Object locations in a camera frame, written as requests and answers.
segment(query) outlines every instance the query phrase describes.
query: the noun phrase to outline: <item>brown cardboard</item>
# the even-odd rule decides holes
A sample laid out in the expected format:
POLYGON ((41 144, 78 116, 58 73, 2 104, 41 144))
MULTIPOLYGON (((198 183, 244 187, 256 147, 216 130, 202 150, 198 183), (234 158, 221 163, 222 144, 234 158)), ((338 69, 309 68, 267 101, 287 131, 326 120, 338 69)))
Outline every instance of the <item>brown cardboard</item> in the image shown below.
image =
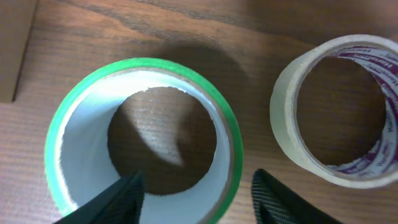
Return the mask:
POLYGON ((12 102, 36 0, 0 1, 0 102, 12 102))

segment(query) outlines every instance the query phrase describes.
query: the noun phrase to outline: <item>cardboard core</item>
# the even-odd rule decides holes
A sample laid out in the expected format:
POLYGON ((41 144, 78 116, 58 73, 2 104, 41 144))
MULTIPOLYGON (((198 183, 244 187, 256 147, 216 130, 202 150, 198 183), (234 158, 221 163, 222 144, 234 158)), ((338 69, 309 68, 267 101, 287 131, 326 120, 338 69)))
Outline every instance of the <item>cardboard core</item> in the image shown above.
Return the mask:
POLYGON ((119 179, 107 147, 108 126, 129 96, 154 87, 173 87, 195 97, 206 108, 216 130, 216 151, 209 171, 193 187, 170 195, 145 194, 140 223, 200 223, 218 209, 227 188, 231 148, 226 127, 212 101, 189 82, 159 69, 131 69, 114 73, 87 88, 65 115, 65 131, 57 176, 68 203, 75 209, 89 202, 119 179))

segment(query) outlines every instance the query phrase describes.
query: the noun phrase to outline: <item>wood grain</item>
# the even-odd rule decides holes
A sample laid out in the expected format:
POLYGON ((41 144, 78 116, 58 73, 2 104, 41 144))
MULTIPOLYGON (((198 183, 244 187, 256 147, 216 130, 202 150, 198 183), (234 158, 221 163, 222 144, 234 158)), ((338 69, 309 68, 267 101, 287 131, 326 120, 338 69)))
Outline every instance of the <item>wood grain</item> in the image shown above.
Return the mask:
POLYGON ((216 149, 210 115, 194 97, 175 88, 130 96, 108 129, 109 156, 120 175, 142 171, 150 194, 175 194, 208 172, 216 149))
POLYGON ((298 95, 298 128, 324 164, 346 164, 366 155, 381 137, 385 117, 380 86, 367 70, 347 59, 321 60, 298 95))
MULTIPOLYGON (((255 223, 250 186, 258 168, 344 223, 397 223, 398 184, 355 190, 328 183, 284 155, 269 122, 272 88, 290 61, 341 35, 374 34, 398 41, 397 8, 395 0, 41 0, 16 101, 0 105, 0 223, 51 223, 61 217, 44 174, 47 127, 82 78, 131 57, 160 57, 188 66, 209 79, 230 103, 242 132, 244 170, 235 200, 220 223, 255 223)), ((308 92, 320 82, 308 82, 308 92)), ((331 85, 358 101, 350 110, 339 108, 347 101, 328 108, 340 111, 341 119, 366 114, 369 105, 380 103, 353 98, 349 90, 363 93, 359 85, 331 85)), ((301 99, 302 111, 322 114, 325 102, 319 99, 331 90, 319 92, 319 98, 303 94, 307 97, 301 99)), ((353 121, 349 125, 364 136, 382 122, 353 121)), ((326 119, 322 125, 333 122, 326 119)), ((317 125, 309 124, 308 130, 317 125)), ((333 134, 339 139, 339 132, 333 134)), ((306 141, 312 138, 309 134, 306 141)), ((347 142, 339 145, 346 151, 351 150, 347 142)), ((319 143, 329 144, 330 139, 315 142, 319 143)), ((326 149, 314 150, 322 154, 326 149)))

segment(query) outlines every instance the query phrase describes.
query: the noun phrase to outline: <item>tape core inner surface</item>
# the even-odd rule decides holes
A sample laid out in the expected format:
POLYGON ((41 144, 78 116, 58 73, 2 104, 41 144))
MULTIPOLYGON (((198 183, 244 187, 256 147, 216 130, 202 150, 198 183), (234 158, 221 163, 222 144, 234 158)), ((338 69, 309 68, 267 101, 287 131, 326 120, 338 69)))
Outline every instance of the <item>tape core inner surface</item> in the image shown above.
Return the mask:
POLYGON ((200 223, 218 209, 231 177, 233 144, 229 127, 203 90, 160 68, 110 74, 84 90, 66 112, 56 136, 56 175, 73 209, 119 179, 107 147, 109 123, 127 97, 154 87, 174 87, 199 100, 213 120, 217 145, 209 171, 192 188, 171 195, 145 195, 140 223, 200 223))
MULTIPOLYGON (((398 55, 383 46, 366 43, 350 43, 331 49, 313 62, 312 67, 323 57, 337 57, 352 60, 365 68, 380 85, 385 96, 386 123, 380 139, 370 152, 353 162, 338 166, 324 166, 327 172, 339 173, 345 179, 371 180, 398 170, 398 55)), ((316 164, 310 152, 310 158, 316 164)))

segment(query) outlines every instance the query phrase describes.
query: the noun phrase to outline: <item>beige tape roll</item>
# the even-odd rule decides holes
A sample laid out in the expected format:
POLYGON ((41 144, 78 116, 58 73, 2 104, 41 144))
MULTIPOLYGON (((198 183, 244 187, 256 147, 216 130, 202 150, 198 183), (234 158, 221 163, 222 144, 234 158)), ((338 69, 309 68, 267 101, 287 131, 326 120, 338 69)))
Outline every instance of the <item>beige tape roll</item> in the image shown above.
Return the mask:
POLYGON ((286 155, 297 165, 334 184, 368 189, 398 179, 398 44, 371 35, 333 39, 303 54, 280 74, 271 96, 271 126, 286 155), (297 96, 310 70, 324 57, 350 59, 378 82, 386 99, 386 124, 370 152, 348 164, 328 166, 305 145, 297 126, 297 96))

